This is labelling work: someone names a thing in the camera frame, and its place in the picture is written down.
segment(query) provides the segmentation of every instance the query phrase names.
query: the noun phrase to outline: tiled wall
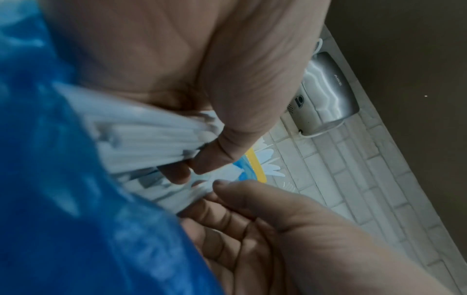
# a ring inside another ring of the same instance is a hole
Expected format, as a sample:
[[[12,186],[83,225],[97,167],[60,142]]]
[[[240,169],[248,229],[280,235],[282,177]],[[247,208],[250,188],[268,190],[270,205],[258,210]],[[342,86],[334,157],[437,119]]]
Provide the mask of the tiled wall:
[[[298,136],[288,113],[265,134],[286,177],[268,183],[299,192],[384,240],[436,277],[467,295],[467,264],[443,227],[376,109],[325,28],[329,52],[351,83],[361,111],[313,139]]]

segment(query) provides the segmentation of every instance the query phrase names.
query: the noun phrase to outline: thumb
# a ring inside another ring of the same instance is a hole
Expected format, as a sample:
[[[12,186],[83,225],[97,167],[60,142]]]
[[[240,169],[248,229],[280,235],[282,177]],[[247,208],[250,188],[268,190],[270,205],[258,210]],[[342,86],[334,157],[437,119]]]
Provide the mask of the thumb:
[[[302,217],[307,220],[311,214],[324,209],[309,198],[253,180],[216,180],[213,188],[229,206],[249,210],[277,231],[285,231],[295,225],[294,220],[303,220]]]
[[[191,161],[190,166],[196,174],[204,174],[233,163],[263,135],[263,132],[241,132],[227,126],[219,137],[207,144]]]

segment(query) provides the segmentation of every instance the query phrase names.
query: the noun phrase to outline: palm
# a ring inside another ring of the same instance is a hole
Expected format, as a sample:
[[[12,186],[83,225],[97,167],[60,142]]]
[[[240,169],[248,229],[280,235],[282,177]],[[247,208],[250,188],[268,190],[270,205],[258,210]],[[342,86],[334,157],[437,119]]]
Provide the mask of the palm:
[[[185,210],[182,226],[226,294],[295,294],[274,232],[210,194]]]

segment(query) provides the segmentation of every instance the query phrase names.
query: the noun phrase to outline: shiny blue plastic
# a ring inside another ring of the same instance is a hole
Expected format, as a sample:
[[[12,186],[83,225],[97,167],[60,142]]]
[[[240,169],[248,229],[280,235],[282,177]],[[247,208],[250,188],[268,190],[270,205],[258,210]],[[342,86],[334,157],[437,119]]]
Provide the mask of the shiny blue plastic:
[[[0,294],[221,294],[175,216],[121,190],[33,1],[0,1]]]

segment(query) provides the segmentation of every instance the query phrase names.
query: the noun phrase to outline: yellow stripe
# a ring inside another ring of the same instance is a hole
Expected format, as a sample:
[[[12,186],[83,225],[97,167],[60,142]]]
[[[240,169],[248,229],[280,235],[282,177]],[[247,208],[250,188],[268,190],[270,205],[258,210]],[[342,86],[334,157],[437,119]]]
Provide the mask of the yellow stripe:
[[[251,167],[253,168],[254,173],[256,174],[256,178],[259,182],[266,183],[266,175],[264,174],[263,168],[261,168],[261,164],[256,157],[253,149],[249,149],[245,156],[247,156],[248,162],[250,162]]]

